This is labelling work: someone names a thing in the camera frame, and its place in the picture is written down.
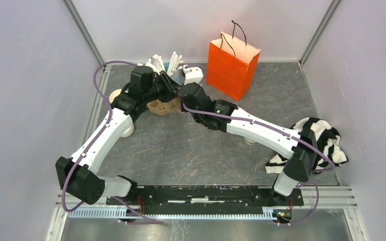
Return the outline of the white paper coffee cup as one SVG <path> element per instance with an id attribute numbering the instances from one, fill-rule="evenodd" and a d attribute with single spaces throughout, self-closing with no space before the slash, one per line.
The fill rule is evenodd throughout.
<path id="1" fill-rule="evenodd" d="M 247 137 L 244 137 L 244 141 L 245 141 L 245 143 L 248 144 L 248 145 L 254 145 L 254 144 L 256 144 L 256 141 L 254 141 L 254 140 L 252 140 L 252 139 L 250 139 L 250 138 L 247 138 Z"/>

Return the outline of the brown cardboard cup carrier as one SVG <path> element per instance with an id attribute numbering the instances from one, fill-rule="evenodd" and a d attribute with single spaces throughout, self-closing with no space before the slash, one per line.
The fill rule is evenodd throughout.
<path id="1" fill-rule="evenodd" d="M 181 101 L 179 97 L 169 102 L 161 102 L 160 100 L 154 100 L 147 104 L 147 108 L 152 113 L 157 115 L 166 115 L 174 112 L 181 113 Z"/>

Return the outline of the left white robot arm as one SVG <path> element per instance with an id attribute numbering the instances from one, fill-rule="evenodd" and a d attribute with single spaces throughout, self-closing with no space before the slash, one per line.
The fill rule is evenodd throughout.
<path id="1" fill-rule="evenodd" d="M 99 177 L 97 172 L 110 149 L 147 109 L 147 104 L 175 99 L 180 87 L 165 71 L 157 73 L 149 66 L 135 67 L 130 82 L 108 104 L 108 113 L 92 136 L 70 158 L 60 157 L 56 161 L 62 199 L 70 194 L 83 203 L 94 204 L 102 197 L 117 196 L 125 204 L 133 204 L 138 191 L 131 187 L 132 180 L 122 176 Z"/>

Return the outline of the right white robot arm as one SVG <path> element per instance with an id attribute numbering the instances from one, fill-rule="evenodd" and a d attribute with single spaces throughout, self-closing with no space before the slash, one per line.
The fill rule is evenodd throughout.
<path id="1" fill-rule="evenodd" d="M 197 83 L 178 90 L 182 110 L 205 127 L 246 137 L 276 151 L 287 159 L 270 191 L 270 199 L 285 204 L 299 183 L 309 180 L 314 161 L 319 154 L 313 131 L 296 131 L 256 118 L 244 109 L 225 100 L 211 100 Z"/>

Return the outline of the orange paper bag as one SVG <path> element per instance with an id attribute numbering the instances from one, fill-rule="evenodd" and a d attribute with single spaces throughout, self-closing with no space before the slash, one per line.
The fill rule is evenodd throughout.
<path id="1" fill-rule="evenodd" d="M 243 29 L 237 22 L 232 23 L 231 34 L 221 32 L 218 39 L 210 41 L 206 81 L 240 100 L 250 88 L 261 50 L 247 42 L 244 31 L 243 40 L 235 37 L 236 27 Z"/>

